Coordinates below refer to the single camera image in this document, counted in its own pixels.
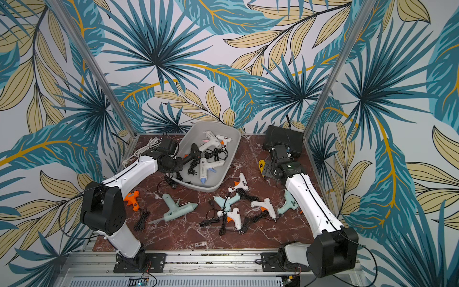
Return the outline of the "white blue-tip glue gun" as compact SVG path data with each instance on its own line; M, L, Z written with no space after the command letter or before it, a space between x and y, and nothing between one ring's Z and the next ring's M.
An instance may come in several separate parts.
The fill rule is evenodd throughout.
M214 172L216 173L215 171L215 168L216 167L221 167L225 164L225 161L224 160L218 160L218 161L213 161L213 162L208 162L208 160L203 157L200 159L200 164L199 164L199 168L200 168L200 171L199 171L199 178L200 178L200 182L202 184L205 184L206 181L208 180L208 172L211 171L211 172Z

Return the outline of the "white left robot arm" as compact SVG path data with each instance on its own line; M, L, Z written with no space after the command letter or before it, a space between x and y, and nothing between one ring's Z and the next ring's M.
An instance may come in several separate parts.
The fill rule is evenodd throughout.
M180 172L186 163L201 156L194 143L186 157L178 157L178 149L176 140L162 139L157 147L140 152L138 159L120 173L86 186L80 221L108 239L121 257L134 259L142 247L126 224L124 199L135 186L155 172Z

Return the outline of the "small white orange glue gun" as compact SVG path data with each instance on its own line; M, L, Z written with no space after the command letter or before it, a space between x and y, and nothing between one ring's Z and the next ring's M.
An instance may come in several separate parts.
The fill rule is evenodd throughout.
M222 135L216 135L217 139L220 141L221 145L223 147L227 147L228 144L232 141L231 138L228 138L226 136L222 136Z

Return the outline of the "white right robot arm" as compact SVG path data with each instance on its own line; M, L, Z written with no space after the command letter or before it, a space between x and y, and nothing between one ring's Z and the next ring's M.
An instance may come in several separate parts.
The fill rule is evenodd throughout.
M285 145L268 150L271 173L292 195L314 236L310 245L285 244L282 247L285 261L307 266L319 278L355 268L359 241L356 231L344 227L329 210L301 164L289 156Z

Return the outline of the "yellow glue gun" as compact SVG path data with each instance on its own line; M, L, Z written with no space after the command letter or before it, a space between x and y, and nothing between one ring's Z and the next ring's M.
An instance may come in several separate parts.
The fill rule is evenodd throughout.
M265 165L266 165L265 160L260 160L260 161L258 162L259 171L260 171L261 173L264 173Z

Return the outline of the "black glue gun orange trigger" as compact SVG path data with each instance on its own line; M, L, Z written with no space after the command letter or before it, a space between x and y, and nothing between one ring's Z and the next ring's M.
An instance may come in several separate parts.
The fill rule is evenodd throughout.
M202 152L199 150L199 147L196 143L191 145L191 151L187 156L184 156L182 164L186 165L190 161L198 160L200 161L202 157Z

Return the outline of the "large white pink glue gun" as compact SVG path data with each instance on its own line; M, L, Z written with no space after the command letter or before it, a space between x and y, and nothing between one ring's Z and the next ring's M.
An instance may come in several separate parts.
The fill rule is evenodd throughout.
M204 144L198 148L201 152L204 152L205 150L211 147L215 147L217 149L220 149L223 147L222 141L219 140L212 131L210 130L206 131L205 135L207 139L203 140Z

